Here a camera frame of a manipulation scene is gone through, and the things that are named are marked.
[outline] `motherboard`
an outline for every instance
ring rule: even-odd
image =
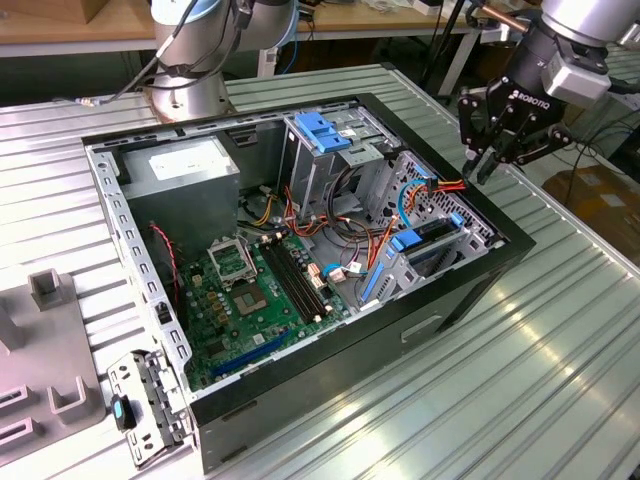
[[[180,268],[193,351],[186,373],[193,391],[349,316],[331,286],[314,285],[314,263],[299,239],[246,247],[245,242],[237,237]],[[247,279],[251,267],[255,276]],[[230,283],[237,273],[239,280]]]

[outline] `ram slot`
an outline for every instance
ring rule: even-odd
[[[305,323],[312,323],[317,316],[326,315],[322,302],[293,262],[285,247],[281,244],[263,245],[260,247],[260,251],[276,280]]]

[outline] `blue pcie slot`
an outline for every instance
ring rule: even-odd
[[[378,266],[376,267],[375,271],[373,272],[373,275],[371,276],[371,281],[369,282],[369,285],[367,285],[367,288],[362,294],[363,302],[366,302],[367,298],[369,298],[369,295],[371,294],[371,290],[373,290],[373,287],[378,281],[378,278],[380,278],[380,274],[382,273],[383,269],[384,269],[384,265],[382,264],[382,262],[378,262]]]
[[[276,351],[282,346],[282,344],[287,339],[290,333],[291,333],[291,330],[288,330],[282,333],[281,335],[279,335],[277,338],[274,338],[273,340],[270,340],[269,342],[265,343],[264,345],[260,345],[259,347],[251,350],[250,352],[243,353],[242,355],[234,358],[233,360],[229,360],[228,362],[225,362],[222,365],[218,365],[217,367],[212,368],[210,370],[211,376],[215,378],[218,375],[223,375],[225,373],[232,372],[237,368],[244,367],[245,365],[251,363],[253,360],[256,360],[257,358],[260,358],[264,355],[267,355],[271,352]]]

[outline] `small blue component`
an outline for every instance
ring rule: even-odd
[[[455,223],[457,227],[462,227],[464,225],[464,218],[458,212],[453,212],[451,214],[451,221]]]
[[[413,230],[404,230],[403,232],[397,233],[392,239],[391,244],[396,247],[396,250],[402,252],[407,248],[415,245],[416,243],[420,243],[422,239],[420,236]]]
[[[422,175],[425,178],[428,177],[433,177],[433,175],[431,175],[429,172],[427,172],[424,168],[422,168],[420,165],[418,165],[417,163],[413,164],[413,168],[416,169],[416,172],[418,172],[420,175]]]
[[[373,287],[378,281],[378,278],[380,278],[380,274],[382,273],[383,269],[384,269],[384,265],[382,264],[382,262],[378,262],[378,266],[376,267],[376,270],[373,272],[373,275],[371,276],[371,281],[369,282],[369,285],[367,285],[367,289],[362,294],[363,302],[366,302],[367,298],[369,298],[369,295],[371,294],[371,290],[373,290]]]
[[[351,146],[351,141],[340,136],[331,122],[318,112],[296,115],[296,124],[322,153],[335,152]]]
[[[113,414],[116,418],[120,418],[122,416],[122,403],[120,401],[113,404]]]

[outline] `workbench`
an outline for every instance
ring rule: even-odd
[[[447,19],[442,18],[442,31]],[[422,15],[412,8],[381,13],[357,1],[349,5],[320,4],[314,23],[298,22],[297,41],[344,40],[432,35],[437,15]],[[460,17],[453,30],[464,34],[440,93],[449,94],[462,72],[479,32]],[[110,0],[86,25],[8,12],[0,17],[0,58],[75,53],[155,50],[153,19],[145,0]],[[258,76],[275,72],[277,49],[262,50]]]
[[[228,83],[240,111],[371,92],[460,168],[457,123],[382,66]],[[149,348],[80,138],[152,125],[141,96],[0,110],[0,288],[73,275],[105,372]],[[214,472],[215,478],[626,479],[640,462],[640,272],[516,170],[481,188],[537,243],[459,324]],[[135,471],[112,416],[0,478],[201,478],[188,446]]]

